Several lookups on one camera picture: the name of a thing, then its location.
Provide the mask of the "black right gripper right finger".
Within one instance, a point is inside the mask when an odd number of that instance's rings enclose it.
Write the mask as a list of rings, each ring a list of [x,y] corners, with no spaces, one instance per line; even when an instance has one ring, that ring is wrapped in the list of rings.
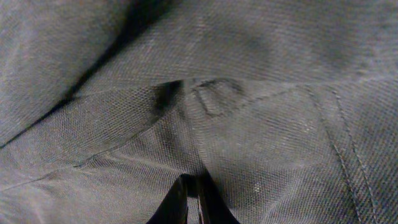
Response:
[[[201,224],[240,224],[224,203],[209,175],[197,177],[198,214]]]

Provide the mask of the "black t-shirt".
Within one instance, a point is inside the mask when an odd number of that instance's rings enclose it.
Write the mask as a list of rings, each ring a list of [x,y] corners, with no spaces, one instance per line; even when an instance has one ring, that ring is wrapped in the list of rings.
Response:
[[[397,2],[2,1],[1,222],[397,222]]]

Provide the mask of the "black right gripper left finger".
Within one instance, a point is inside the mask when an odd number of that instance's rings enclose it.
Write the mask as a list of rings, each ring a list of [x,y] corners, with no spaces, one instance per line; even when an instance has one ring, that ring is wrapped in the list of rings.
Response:
[[[147,224],[187,224],[187,184],[180,176]]]

